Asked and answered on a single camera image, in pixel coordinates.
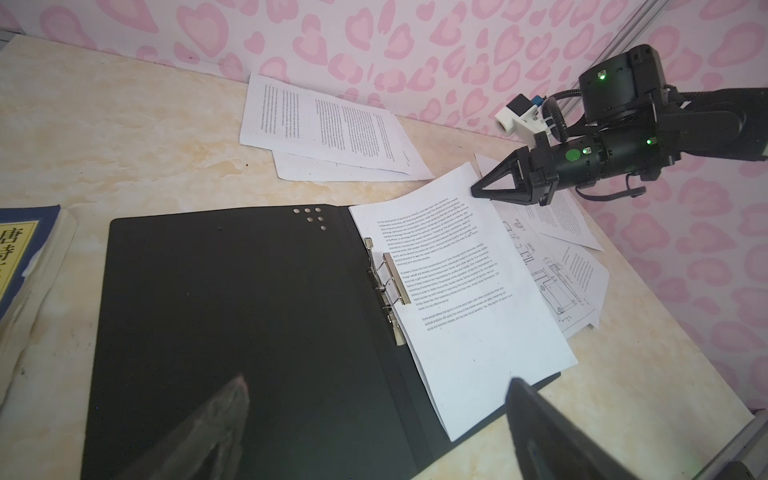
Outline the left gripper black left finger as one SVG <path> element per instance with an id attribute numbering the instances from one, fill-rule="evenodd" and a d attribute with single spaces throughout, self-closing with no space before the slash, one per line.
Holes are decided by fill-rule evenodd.
<path id="1" fill-rule="evenodd" d="M 249 391 L 238 375 L 118 479 L 233 479 L 242 456 Z"/>

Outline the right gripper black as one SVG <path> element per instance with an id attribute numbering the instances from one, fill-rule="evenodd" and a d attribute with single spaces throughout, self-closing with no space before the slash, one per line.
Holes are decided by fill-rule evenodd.
<path id="1" fill-rule="evenodd" d="M 743 90 L 680 92 L 647 44 L 583 73 L 579 94 L 583 117 L 570 127 L 555 121 L 557 145 L 541 139 L 515 150 L 471 186 L 472 196 L 547 205 L 558 190 L 609 177 L 653 181 L 684 153 L 735 157 L 744 131 Z"/>

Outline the orange and black folder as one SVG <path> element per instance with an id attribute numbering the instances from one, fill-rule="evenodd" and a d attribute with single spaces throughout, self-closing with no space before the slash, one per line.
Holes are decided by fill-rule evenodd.
<path id="1" fill-rule="evenodd" d="M 249 391 L 233 479 L 410 479 L 443 429 L 352 207 L 112 221 L 81 475 L 117 475 L 222 386 Z"/>

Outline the technical drawing sheet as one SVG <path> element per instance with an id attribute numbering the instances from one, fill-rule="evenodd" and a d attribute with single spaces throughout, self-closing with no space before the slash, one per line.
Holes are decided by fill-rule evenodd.
<path id="1" fill-rule="evenodd" d="M 548 304 L 562 334 L 569 339 L 590 324 L 595 312 L 583 289 L 514 205 L 492 202 L 515 247 Z"/>

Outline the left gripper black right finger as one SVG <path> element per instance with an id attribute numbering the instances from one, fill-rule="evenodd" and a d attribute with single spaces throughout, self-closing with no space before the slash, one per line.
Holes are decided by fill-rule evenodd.
<path id="1" fill-rule="evenodd" d="M 511 380 L 506 416 L 524 479 L 634 479 L 521 378 Z"/>

